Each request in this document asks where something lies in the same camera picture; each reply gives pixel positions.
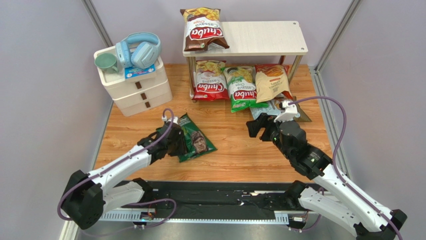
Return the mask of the dark green chips bag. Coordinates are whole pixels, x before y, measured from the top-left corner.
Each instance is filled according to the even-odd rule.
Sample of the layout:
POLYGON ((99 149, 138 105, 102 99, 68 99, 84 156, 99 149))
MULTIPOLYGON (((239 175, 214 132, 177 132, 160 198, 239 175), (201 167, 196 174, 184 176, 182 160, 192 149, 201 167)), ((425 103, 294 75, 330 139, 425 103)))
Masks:
MULTIPOLYGON (((204 133, 199 129, 199 127, 191 120, 189 115, 186 113, 179 117, 180 127, 183 130, 185 136, 185 142, 188 148, 188 152, 185 155, 177 156, 180 162, 185 162, 194 158, 198 158, 202 155, 214 152, 217 148, 212 144, 212 142, 204 135, 204 133)), ((172 124, 169 124, 168 129, 165 131, 166 134, 169 133, 172 128, 172 124)), ((160 157, 160 149, 163 145, 160 144, 160 141, 150 148, 150 154, 153 159, 162 159, 160 157)))

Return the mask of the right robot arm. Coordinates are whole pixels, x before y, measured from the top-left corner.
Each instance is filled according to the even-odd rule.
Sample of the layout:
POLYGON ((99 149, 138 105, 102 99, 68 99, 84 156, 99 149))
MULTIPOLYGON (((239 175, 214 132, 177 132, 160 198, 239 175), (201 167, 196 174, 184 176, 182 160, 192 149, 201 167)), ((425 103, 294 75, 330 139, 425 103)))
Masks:
POLYGON ((307 141, 306 132, 295 121, 275 121, 261 113, 247 121, 248 134, 272 142, 302 176, 330 192, 337 201, 323 196, 301 181, 287 189, 288 197, 301 207, 322 215, 345 228, 357 240, 393 240, 408 216, 400 209, 391 210, 371 198, 347 176, 334 168, 332 159, 307 141))

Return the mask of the green Chuba chips bag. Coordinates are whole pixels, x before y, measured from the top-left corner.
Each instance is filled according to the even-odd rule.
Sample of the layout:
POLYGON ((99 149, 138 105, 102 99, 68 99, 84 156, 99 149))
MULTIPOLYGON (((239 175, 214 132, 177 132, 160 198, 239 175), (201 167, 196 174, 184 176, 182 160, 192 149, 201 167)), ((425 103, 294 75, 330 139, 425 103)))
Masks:
POLYGON ((248 108, 265 108, 266 102, 257 103, 257 88, 252 66, 234 66, 223 69, 232 113, 248 108))

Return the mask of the cream orange cassava chips bag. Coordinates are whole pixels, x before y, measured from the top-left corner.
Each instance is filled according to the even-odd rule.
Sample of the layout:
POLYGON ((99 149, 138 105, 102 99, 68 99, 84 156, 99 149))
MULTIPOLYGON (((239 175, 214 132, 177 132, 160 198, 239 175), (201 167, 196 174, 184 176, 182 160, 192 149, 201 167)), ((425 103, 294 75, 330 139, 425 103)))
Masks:
POLYGON ((283 94, 288 99, 293 99, 287 75, 288 66, 267 63, 256 64, 254 67, 257 103, 270 101, 279 94, 283 94))

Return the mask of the brown Chuba chips bag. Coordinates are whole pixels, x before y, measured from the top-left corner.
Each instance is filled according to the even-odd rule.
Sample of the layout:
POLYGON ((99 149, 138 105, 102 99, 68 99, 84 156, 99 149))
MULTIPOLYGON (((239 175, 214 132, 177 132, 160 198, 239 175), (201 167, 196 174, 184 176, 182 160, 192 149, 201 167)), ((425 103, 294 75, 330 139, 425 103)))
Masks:
POLYGON ((185 22, 183 48, 185 52, 230 47, 220 22, 221 9, 198 7, 181 9, 180 13, 185 22))

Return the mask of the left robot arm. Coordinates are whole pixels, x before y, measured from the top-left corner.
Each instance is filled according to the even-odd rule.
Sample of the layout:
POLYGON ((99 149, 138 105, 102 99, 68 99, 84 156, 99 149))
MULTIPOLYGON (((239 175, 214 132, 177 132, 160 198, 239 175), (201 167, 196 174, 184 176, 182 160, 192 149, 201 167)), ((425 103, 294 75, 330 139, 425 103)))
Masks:
POLYGON ((154 198, 153 188, 143 179, 121 182, 134 172, 146 168, 169 155, 187 153, 184 131, 166 122, 149 136, 142 138, 133 148, 109 164, 88 173, 74 172, 59 201, 60 218, 74 221, 82 230, 93 226, 111 210, 133 204, 149 204, 154 198))

